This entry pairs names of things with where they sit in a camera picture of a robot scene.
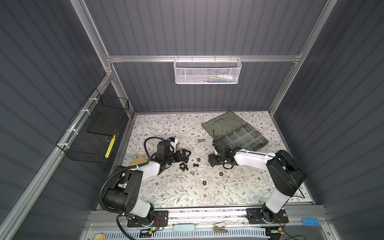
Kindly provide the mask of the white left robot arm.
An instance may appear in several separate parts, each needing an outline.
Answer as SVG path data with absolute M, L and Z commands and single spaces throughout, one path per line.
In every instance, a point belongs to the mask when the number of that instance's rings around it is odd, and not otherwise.
M 99 192 L 100 207 L 110 213 L 120 214 L 151 222 L 155 216 L 154 206 L 139 199 L 143 181 L 158 176 L 173 163 L 181 163 L 183 170 L 191 151 L 177 150 L 175 138 L 150 137 L 144 141 L 148 160 L 134 166 L 117 166 Z

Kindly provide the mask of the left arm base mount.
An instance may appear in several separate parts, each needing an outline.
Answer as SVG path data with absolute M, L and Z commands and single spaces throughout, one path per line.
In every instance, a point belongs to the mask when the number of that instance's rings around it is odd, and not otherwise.
M 166 227 L 168 225 L 169 211 L 150 211 L 147 217 L 128 217 L 128 228 Z

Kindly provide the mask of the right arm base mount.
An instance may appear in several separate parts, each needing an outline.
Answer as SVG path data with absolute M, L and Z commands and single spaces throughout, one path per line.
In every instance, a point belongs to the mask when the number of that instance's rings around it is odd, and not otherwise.
M 289 222 L 285 209 L 273 213 L 267 207 L 246 209 L 246 218 L 250 224 L 287 224 Z

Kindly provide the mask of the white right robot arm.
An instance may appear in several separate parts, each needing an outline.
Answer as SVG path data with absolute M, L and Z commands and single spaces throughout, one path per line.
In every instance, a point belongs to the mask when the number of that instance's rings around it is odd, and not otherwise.
M 232 148 L 224 140 L 214 140 L 212 146 L 214 153 L 209 155 L 209 164 L 212 167 L 247 166 L 269 172 L 275 188 L 263 204 L 264 215 L 277 215 L 306 179 L 306 174 L 298 162 L 285 150 L 259 153 L 238 147 Z

